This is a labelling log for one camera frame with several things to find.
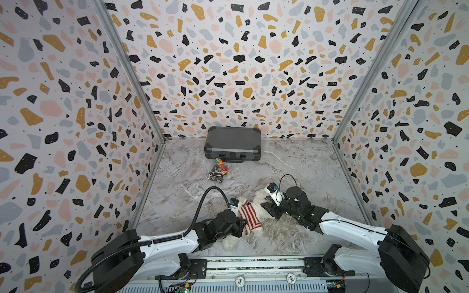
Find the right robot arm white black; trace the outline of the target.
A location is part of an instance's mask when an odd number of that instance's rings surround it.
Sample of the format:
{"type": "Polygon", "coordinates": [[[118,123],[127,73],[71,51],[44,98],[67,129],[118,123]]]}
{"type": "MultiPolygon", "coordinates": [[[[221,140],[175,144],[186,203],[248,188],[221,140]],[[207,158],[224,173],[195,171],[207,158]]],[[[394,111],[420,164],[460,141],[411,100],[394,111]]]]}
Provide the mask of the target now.
{"type": "Polygon", "coordinates": [[[255,194],[263,219],[292,217],[300,226],[326,236],[343,239],[354,249],[333,244],[320,263],[304,272],[323,272],[338,277],[347,272],[363,272],[386,278],[406,293],[417,293],[431,274],[430,260],[410,234],[398,225],[375,227],[346,219],[314,205],[307,194],[294,186],[281,192],[271,183],[255,194]]]}

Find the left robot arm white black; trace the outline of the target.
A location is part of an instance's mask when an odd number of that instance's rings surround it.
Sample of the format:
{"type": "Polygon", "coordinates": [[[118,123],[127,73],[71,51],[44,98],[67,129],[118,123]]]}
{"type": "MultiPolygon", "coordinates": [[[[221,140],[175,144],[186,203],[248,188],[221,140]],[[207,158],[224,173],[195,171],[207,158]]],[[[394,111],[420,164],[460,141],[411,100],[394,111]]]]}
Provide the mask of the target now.
{"type": "Polygon", "coordinates": [[[228,236],[240,238],[246,223],[227,209],[215,219],[195,223],[188,234],[139,236],[135,230],[126,231],[92,256],[93,291],[115,293],[147,277],[181,278],[189,270],[189,254],[228,236]]]}

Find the white teddy bear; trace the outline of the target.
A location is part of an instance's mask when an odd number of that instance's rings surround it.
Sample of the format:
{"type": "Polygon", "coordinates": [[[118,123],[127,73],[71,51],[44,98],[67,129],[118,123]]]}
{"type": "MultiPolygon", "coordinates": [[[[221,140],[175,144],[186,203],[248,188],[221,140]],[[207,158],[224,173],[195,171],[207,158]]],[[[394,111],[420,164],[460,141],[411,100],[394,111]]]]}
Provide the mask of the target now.
{"type": "Polygon", "coordinates": [[[273,217],[261,204],[271,203],[271,200],[271,193],[267,188],[257,190],[252,200],[243,196],[230,200],[230,208],[237,218],[246,221],[246,225],[241,234],[242,237],[247,238],[247,243],[253,249],[260,248],[261,243],[267,239],[265,230],[263,229],[263,223],[267,219],[273,219],[273,217]]]}

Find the red white striped knitted sweater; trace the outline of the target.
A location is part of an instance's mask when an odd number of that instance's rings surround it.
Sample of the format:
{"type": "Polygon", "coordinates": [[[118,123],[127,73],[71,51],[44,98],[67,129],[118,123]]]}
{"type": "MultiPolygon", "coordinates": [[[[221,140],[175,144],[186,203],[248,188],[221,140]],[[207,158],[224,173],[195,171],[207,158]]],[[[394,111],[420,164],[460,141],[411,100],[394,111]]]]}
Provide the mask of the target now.
{"type": "Polygon", "coordinates": [[[262,236],[264,234],[264,230],[257,213],[258,208],[244,197],[241,197],[239,201],[241,203],[239,216],[246,221],[246,225],[243,230],[244,234],[246,236],[250,236],[251,234],[256,237],[262,236]]]}

